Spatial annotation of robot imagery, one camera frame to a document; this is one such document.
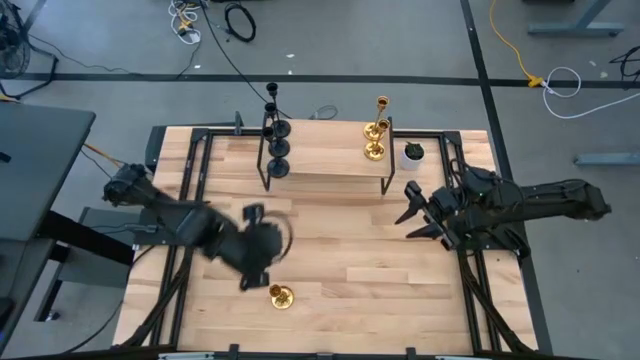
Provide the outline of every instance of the wooden shelf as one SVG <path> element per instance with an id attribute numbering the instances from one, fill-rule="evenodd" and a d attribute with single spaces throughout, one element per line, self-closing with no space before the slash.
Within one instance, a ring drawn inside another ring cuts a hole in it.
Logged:
<path id="1" fill-rule="evenodd" d="M 382 144 L 387 150 L 380 161 L 369 160 L 364 147 L 369 142 L 363 129 L 367 122 L 288 120 L 291 134 L 286 138 L 291 152 L 286 160 L 290 175 L 340 175 L 386 178 L 391 173 L 389 134 Z"/>

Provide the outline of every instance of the concrete floor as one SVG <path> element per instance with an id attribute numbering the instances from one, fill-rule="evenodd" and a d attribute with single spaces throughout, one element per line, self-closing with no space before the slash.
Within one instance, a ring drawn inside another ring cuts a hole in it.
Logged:
<path id="1" fill-rule="evenodd" d="M 17 3 L 26 18 L 36 1 Z M 187 64 L 192 48 L 171 34 L 167 3 L 88 0 L 69 7 L 61 0 L 48 0 L 31 33 L 86 64 L 176 74 Z M 488 0 L 471 0 L 489 77 L 522 79 L 515 57 L 489 27 L 489 4 Z M 528 69 L 536 75 L 546 76 L 563 65 L 575 68 L 585 79 L 600 80 L 605 72 L 605 80 L 618 80 L 617 65 L 607 62 L 640 45 L 640 5 L 636 1 L 613 2 L 598 18 L 625 23 L 627 31 L 615 39 L 533 38 L 526 34 L 527 23 L 572 20 L 585 4 L 580 0 L 562 6 L 503 0 L 498 3 L 496 23 L 517 43 Z M 245 6 L 258 23 L 256 40 L 243 44 L 232 39 L 223 46 L 247 74 L 477 76 L 457 1 L 265 0 Z M 212 20 L 222 22 L 221 8 L 214 5 Z M 189 73 L 233 74 L 203 21 L 197 26 L 204 42 L 193 63 L 200 67 Z M 222 32 L 217 34 L 225 38 Z M 37 58 L 34 56 L 29 72 L 45 71 L 46 62 Z M 104 72 L 64 59 L 59 71 Z M 30 84 L 13 81 L 8 85 L 17 90 Z M 262 83 L 255 86 L 264 88 Z M 556 112 L 573 114 L 632 92 L 584 90 L 577 98 L 552 101 L 551 106 Z M 369 119 L 375 111 L 371 99 L 385 94 L 392 100 L 390 115 L 401 127 L 489 129 L 479 87 L 282 83 L 280 93 L 282 109 L 297 117 L 308 117 L 318 107 L 333 104 L 341 119 Z M 527 224 L 554 353 L 635 358 L 640 331 L 640 243 L 635 241 L 633 224 L 640 216 L 634 202 L 640 169 L 577 168 L 572 158 L 582 152 L 640 151 L 640 99 L 563 121 L 546 111 L 540 89 L 493 88 L 493 94 L 517 182 L 583 178 L 601 187 L 613 207 L 611 215 L 595 223 L 551 219 Z M 261 100 L 238 82 L 59 81 L 24 102 L 94 111 L 98 117 L 89 142 L 128 161 L 143 159 L 153 125 L 229 121 L 235 110 L 247 125 L 257 125 L 262 113 Z M 84 206 L 108 208 L 100 200 L 104 182 L 104 175 L 80 157 L 54 208 L 72 217 L 78 217 Z M 28 334 L 19 329 L 4 356 L 53 353 L 75 345 L 102 324 L 121 298 L 122 290 L 109 290 L 113 291 L 66 286 L 55 304 L 65 316 L 37 326 L 25 325 L 32 317 L 25 316 L 20 326 L 29 326 Z M 44 340 L 35 342 L 35 338 Z M 101 337 L 90 346 L 105 348 L 108 339 Z"/>

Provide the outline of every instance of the black stand leg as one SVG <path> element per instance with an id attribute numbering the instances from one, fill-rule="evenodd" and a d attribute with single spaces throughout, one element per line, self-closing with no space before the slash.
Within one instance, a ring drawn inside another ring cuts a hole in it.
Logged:
<path id="1" fill-rule="evenodd" d="M 0 329 L 4 328 L 4 323 L 7 321 L 11 310 L 13 310 L 13 300 L 9 298 L 0 298 Z"/>
<path id="2" fill-rule="evenodd" d="M 62 241 L 127 266 L 133 261 L 134 251 L 130 246 L 80 225 L 55 211 L 47 213 L 38 235 Z"/>
<path id="3" fill-rule="evenodd" d="M 31 50 L 37 52 L 38 54 L 41 54 L 41 55 L 44 55 L 44 56 L 47 56 L 47 57 L 51 58 L 52 63 L 51 63 L 51 71 L 49 72 L 49 78 L 45 82 L 43 82 L 42 84 L 40 84 L 38 86 L 35 86 L 35 87 L 33 87 L 33 88 L 31 88 L 31 89 L 29 89 L 29 90 L 27 90 L 25 92 L 22 92 L 20 94 L 16 94 L 16 95 L 7 94 L 7 92 L 5 91 L 5 89 L 2 86 L 2 84 L 0 84 L 0 92 L 2 92 L 3 95 L 11 97 L 11 98 L 14 98 L 16 100 L 20 100 L 21 97 L 23 97 L 23 96 L 25 96 L 27 94 L 31 94 L 32 92 L 34 92 L 36 90 L 40 90 L 43 87 L 49 85 L 53 81 L 53 75 L 55 74 L 56 66 L 58 65 L 58 58 L 55 55 L 53 55 L 52 53 L 44 51 L 44 50 L 42 50 L 40 48 L 37 48 L 37 47 L 35 47 L 35 46 L 31 45 L 31 44 L 29 44 L 29 47 L 31 48 Z"/>
<path id="4" fill-rule="evenodd" d="M 62 266 L 64 262 L 67 260 L 67 256 L 69 256 L 69 248 L 56 244 L 56 246 L 51 251 L 49 255 L 49 259 L 58 262 L 58 266 L 56 268 L 55 274 L 53 275 L 53 280 L 51 284 L 49 284 L 49 288 L 44 294 L 44 298 L 40 303 L 40 307 L 38 311 L 36 311 L 36 316 L 33 321 L 44 322 L 48 320 L 56 320 L 56 314 L 53 316 L 49 316 L 51 314 L 51 308 L 53 307 L 53 303 L 56 301 L 56 297 L 58 296 L 58 292 L 62 287 L 62 280 L 59 280 L 60 272 L 62 271 Z"/>

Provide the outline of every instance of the gray desk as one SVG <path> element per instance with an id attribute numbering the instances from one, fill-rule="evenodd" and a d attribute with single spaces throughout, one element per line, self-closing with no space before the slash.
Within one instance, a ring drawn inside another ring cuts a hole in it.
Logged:
<path id="1" fill-rule="evenodd" d="M 55 240 L 34 238 L 95 114 L 0 103 L 0 297 L 14 309 L 0 329 L 0 353 L 49 259 Z"/>
<path id="2" fill-rule="evenodd" d="M 531 35 L 617 36 L 624 31 L 618 23 L 600 23 L 593 20 L 611 0 L 590 0 L 585 12 L 575 23 L 549 23 L 529 25 Z"/>

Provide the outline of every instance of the small potted plant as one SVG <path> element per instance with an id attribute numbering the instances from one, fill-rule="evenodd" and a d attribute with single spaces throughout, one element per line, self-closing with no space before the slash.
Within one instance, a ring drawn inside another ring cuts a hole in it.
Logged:
<path id="1" fill-rule="evenodd" d="M 424 157 L 424 149 L 419 143 L 407 142 L 402 152 L 400 167 L 404 170 L 417 170 Z"/>

